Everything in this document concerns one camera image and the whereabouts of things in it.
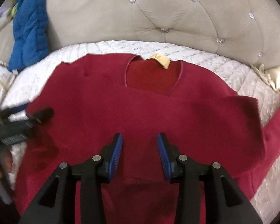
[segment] upholstered headboard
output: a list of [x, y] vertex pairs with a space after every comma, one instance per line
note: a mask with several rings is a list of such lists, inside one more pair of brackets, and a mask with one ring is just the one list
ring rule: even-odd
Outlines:
[[103, 40], [173, 43], [280, 65], [276, 0], [47, 0], [51, 50]]

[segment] bedsheet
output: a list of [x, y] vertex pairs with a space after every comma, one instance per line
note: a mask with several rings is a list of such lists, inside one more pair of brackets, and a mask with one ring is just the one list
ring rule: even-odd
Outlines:
[[[239, 95], [258, 99], [263, 125], [266, 125], [280, 106], [280, 96], [267, 86], [250, 67], [235, 60], [168, 43], [101, 41], [64, 47], [51, 53], [39, 63], [26, 68], [16, 78], [6, 95], [2, 108], [35, 99], [61, 61], [71, 63], [87, 53], [106, 54], [115, 52], [138, 54], [144, 59], [154, 53], [161, 53], [171, 60], [182, 59], [188, 63], [205, 67], [220, 76]], [[11, 119], [25, 117], [25, 113], [21, 112], [13, 115]], [[14, 178], [25, 152], [25, 147], [25, 143], [13, 147]], [[269, 224], [280, 211], [280, 157], [272, 166], [251, 202], [264, 224]]]

